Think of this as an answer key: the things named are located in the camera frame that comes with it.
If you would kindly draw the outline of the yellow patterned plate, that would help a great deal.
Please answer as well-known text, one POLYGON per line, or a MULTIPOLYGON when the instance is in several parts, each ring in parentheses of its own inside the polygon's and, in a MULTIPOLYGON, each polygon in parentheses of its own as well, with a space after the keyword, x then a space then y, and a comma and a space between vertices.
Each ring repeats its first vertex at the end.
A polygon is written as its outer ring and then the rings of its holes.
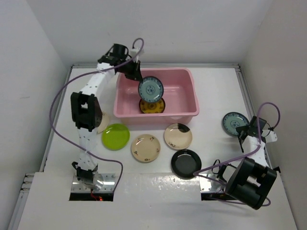
POLYGON ((139 109, 143 114, 163 113, 165 110, 165 101, 161 98, 155 103, 145 102, 143 99, 139 101, 139 109))

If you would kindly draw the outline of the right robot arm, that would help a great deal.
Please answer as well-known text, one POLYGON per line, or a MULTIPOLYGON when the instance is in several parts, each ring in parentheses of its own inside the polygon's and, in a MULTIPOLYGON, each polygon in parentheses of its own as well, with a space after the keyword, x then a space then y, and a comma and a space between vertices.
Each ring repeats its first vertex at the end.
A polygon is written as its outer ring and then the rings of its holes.
POLYGON ((223 128, 231 136, 237 137, 242 153, 254 154, 244 157, 238 166, 230 162, 212 169, 214 178, 225 183, 222 190, 226 195, 245 205, 258 210, 263 206, 267 195, 272 188, 277 173, 268 166, 265 156, 265 145, 274 142, 277 136, 274 128, 265 126, 266 120, 253 116, 248 120, 244 115, 231 112, 222 119, 223 128))

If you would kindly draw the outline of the blue patterned plate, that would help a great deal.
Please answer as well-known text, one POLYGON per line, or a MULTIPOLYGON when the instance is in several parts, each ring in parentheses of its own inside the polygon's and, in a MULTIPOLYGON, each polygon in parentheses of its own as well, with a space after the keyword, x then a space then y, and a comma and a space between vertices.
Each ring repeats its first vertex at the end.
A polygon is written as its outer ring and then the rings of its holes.
POLYGON ((229 112, 222 118, 224 131, 231 136, 238 136, 237 127, 247 126, 249 120, 241 113, 229 112))
POLYGON ((148 76, 139 83, 138 94, 143 101, 156 103, 163 97, 164 86, 157 77, 148 76))

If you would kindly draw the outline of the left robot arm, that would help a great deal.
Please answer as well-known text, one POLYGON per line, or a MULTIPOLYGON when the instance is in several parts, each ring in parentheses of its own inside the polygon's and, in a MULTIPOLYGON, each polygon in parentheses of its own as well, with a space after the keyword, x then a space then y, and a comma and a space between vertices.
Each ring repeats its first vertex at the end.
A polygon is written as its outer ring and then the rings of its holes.
POLYGON ((78 181, 86 187, 98 186, 98 162, 92 156, 95 149, 95 136, 103 120, 98 99, 108 82, 118 73, 127 79, 140 81, 139 55, 141 47, 128 49, 124 45, 114 44, 97 62, 96 73, 79 91, 71 94, 71 113, 79 135, 81 153, 79 160, 73 162, 78 181))

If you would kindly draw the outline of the lime green plate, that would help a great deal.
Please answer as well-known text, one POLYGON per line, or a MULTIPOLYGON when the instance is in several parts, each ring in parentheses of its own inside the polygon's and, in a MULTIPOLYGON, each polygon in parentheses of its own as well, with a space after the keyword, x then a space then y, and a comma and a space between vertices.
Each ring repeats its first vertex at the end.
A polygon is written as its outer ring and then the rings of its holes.
POLYGON ((130 131, 124 124, 111 124, 102 133, 102 143, 109 150, 120 150, 130 139, 130 131))

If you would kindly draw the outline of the cream plate black brushstroke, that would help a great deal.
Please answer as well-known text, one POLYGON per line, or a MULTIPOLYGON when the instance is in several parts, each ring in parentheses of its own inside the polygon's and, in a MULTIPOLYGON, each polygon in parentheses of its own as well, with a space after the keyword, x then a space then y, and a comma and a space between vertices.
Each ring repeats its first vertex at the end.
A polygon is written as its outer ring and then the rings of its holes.
POLYGON ((174 150, 187 149, 193 140, 191 129, 182 123, 169 125, 164 132, 165 143, 174 150))

